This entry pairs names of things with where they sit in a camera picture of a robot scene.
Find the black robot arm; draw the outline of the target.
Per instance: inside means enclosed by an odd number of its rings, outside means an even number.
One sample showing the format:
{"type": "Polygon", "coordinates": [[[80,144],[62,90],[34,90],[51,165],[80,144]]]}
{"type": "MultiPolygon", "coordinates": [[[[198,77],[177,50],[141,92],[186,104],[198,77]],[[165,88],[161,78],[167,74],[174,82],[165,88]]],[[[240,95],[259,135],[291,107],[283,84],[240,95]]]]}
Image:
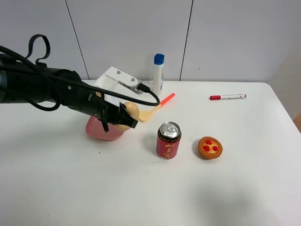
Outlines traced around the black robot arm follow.
{"type": "Polygon", "coordinates": [[[0,102],[29,103],[43,111],[66,106],[74,111],[94,116],[108,124],[135,128],[138,121],[125,104],[111,104],[104,99],[109,92],[88,85],[74,72],[35,65],[21,55],[2,53],[0,56],[0,102]]]}

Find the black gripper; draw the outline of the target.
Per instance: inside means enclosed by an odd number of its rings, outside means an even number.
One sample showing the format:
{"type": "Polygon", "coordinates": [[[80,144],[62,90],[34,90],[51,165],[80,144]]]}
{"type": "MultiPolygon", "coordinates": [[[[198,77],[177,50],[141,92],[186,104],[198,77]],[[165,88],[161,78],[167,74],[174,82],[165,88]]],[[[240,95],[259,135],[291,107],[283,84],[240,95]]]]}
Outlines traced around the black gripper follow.
{"type": "Polygon", "coordinates": [[[120,103],[117,107],[106,102],[95,91],[71,84],[66,86],[66,106],[80,113],[94,116],[101,122],[118,123],[130,128],[134,128],[138,122],[129,115],[124,104],[120,103]]]}

